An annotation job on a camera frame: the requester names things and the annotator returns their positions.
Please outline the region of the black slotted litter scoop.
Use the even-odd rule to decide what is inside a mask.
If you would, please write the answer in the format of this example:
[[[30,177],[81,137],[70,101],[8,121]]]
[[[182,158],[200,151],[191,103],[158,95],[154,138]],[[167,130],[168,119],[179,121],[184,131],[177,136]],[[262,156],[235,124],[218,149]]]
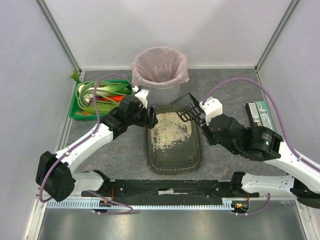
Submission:
[[[198,119],[204,118],[205,113],[200,108],[199,101],[190,93],[178,97],[170,104],[183,122],[195,121],[198,125]]]

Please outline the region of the dark translucent litter box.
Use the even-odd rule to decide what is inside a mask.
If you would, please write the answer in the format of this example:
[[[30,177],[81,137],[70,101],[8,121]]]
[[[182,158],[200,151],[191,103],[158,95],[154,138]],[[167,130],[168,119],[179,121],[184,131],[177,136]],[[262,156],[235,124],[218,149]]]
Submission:
[[[156,108],[156,116],[163,113],[175,113],[170,105]],[[180,175],[199,169],[203,163],[201,137],[194,121],[191,121],[192,134],[187,142],[166,151],[154,151],[151,130],[146,129],[146,162],[148,168],[158,175]]]

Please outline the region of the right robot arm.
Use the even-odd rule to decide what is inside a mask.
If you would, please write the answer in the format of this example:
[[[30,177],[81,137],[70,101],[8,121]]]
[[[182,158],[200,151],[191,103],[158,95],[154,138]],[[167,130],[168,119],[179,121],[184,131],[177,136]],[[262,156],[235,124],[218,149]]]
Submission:
[[[264,126],[246,128],[225,114],[210,122],[202,117],[196,117],[195,121],[209,145],[221,145],[234,155],[264,162],[286,172],[283,176],[235,172],[230,182],[232,192],[296,197],[305,206],[320,207],[319,164],[290,149],[281,135]]]

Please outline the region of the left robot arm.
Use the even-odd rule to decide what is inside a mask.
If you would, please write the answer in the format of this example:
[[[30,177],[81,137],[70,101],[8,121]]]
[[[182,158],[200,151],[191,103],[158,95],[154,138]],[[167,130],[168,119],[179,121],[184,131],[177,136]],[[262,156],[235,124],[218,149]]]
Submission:
[[[112,142],[135,125],[152,129],[158,122],[156,108],[148,104],[149,91],[142,89],[125,96],[118,107],[103,116],[85,135],[56,153],[44,152],[39,159],[35,177],[40,187],[39,199],[45,202],[43,193],[61,202],[72,194],[99,190],[107,177],[100,171],[76,172],[78,166],[104,145]]]

